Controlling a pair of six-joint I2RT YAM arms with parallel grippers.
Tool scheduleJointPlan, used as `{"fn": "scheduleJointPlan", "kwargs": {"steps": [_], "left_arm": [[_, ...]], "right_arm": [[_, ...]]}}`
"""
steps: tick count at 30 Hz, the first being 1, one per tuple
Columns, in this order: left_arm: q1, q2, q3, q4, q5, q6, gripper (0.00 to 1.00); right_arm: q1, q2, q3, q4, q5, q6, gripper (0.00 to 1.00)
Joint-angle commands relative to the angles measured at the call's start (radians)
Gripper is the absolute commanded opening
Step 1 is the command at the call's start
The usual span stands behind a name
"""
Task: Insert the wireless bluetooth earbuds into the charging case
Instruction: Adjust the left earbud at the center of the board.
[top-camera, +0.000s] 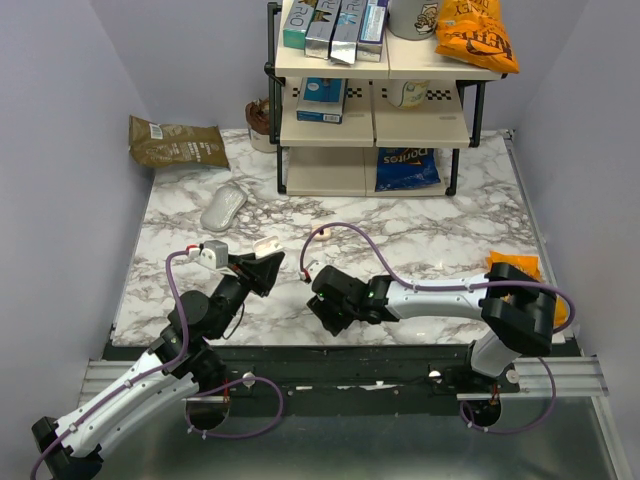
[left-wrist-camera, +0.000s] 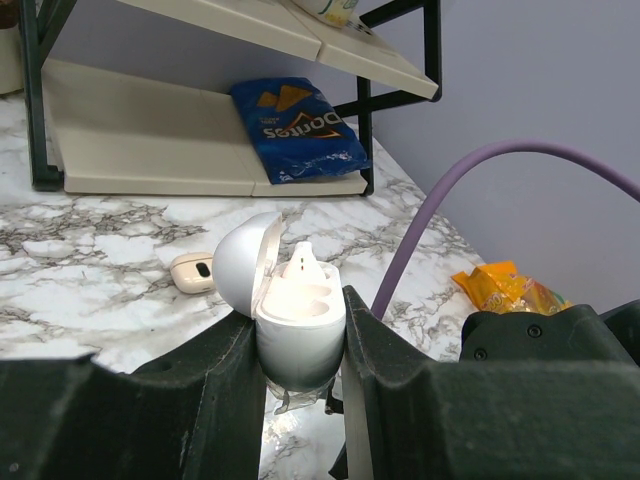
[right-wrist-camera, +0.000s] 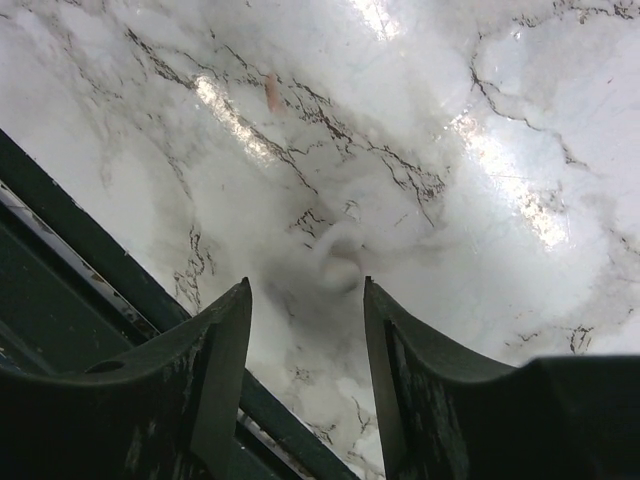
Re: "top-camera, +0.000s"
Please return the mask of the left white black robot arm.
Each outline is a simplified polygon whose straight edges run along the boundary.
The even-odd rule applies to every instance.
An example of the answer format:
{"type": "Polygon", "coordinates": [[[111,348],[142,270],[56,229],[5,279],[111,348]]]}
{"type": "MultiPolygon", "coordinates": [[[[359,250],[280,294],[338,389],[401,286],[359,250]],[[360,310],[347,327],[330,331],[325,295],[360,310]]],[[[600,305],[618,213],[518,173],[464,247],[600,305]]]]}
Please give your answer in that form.
{"type": "Polygon", "coordinates": [[[40,451],[30,476],[41,466],[55,479],[92,479],[101,470],[109,446],[163,407],[189,397],[219,394],[252,378],[232,375],[211,346],[243,310],[249,294],[269,295],[285,258],[282,251],[216,259],[207,246],[191,245],[187,258],[205,258],[224,274],[210,295],[197,290],[174,297],[169,324],[138,360],[113,383],[76,410],[58,418],[43,417],[32,427],[40,451]]]}

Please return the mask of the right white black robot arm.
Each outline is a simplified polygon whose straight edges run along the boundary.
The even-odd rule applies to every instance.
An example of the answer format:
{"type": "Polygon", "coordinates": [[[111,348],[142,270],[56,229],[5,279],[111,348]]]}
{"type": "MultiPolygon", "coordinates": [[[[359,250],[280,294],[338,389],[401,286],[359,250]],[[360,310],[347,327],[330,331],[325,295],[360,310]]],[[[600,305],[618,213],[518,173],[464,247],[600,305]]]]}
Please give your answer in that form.
{"type": "Polygon", "coordinates": [[[489,332],[474,341],[460,379],[480,392],[521,356],[551,353],[557,295],[508,263],[469,278],[418,281],[378,275],[364,282],[314,261],[303,274],[314,296],[307,306],[336,336],[355,321],[378,325],[420,317],[466,318],[489,332]]]}

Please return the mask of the beige earbud charging case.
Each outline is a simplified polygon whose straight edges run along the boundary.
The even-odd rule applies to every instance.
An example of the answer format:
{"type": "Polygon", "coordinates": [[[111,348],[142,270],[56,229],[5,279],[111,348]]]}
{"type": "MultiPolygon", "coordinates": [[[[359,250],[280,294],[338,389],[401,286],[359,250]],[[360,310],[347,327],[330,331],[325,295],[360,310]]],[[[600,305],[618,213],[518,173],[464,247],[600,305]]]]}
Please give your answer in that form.
{"type": "Polygon", "coordinates": [[[318,227],[311,234],[312,241],[326,241],[332,236],[332,231],[329,227],[318,227]]]}

